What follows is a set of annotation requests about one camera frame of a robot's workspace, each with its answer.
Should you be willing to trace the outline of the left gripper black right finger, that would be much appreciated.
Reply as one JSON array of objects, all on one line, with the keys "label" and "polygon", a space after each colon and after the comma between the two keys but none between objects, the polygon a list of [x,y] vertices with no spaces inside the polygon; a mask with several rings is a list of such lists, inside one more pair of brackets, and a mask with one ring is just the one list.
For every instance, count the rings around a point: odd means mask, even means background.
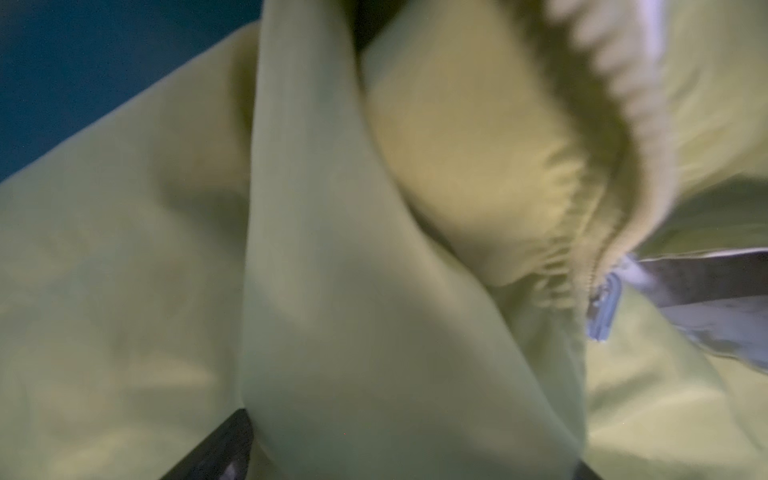
[{"label": "left gripper black right finger", "polygon": [[589,465],[580,462],[573,476],[574,480],[602,480]]}]

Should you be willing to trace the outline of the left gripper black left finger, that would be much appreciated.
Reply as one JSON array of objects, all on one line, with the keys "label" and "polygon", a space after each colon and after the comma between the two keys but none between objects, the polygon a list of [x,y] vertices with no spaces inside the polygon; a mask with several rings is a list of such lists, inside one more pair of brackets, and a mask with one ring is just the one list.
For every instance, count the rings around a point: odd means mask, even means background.
[{"label": "left gripper black left finger", "polygon": [[243,480],[254,433],[245,409],[236,410],[161,480]]}]

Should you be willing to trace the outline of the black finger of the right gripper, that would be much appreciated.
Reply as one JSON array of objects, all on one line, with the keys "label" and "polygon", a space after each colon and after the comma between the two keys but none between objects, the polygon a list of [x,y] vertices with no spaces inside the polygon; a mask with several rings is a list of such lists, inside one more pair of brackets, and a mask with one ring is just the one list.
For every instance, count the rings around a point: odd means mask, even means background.
[{"label": "black finger of the right gripper", "polygon": [[620,278],[707,352],[767,370],[767,251],[620,264]]}]

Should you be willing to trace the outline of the metal zipper pull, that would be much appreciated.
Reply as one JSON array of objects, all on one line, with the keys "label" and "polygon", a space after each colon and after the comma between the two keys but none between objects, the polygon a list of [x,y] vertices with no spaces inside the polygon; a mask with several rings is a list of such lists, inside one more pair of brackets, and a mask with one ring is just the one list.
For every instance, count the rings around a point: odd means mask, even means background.
[{"label": "metal zipper pull", "polygon": [[591,340],[604,342],[608,339],[622,291],[621,278],[614,272],[608,274],[591,299],[587,311],[586,334]]}]

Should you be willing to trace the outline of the green jacket with printed lining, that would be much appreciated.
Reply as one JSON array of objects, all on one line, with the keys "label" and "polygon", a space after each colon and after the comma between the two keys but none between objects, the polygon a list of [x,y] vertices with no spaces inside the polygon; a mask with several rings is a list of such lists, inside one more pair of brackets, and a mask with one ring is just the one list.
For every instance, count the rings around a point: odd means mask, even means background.
[{"label": "green jacket with printed lining", "polygon": [[1,185],[1,475],[763,479],[620,264],[767,251],[763,1],[267,1]]}]

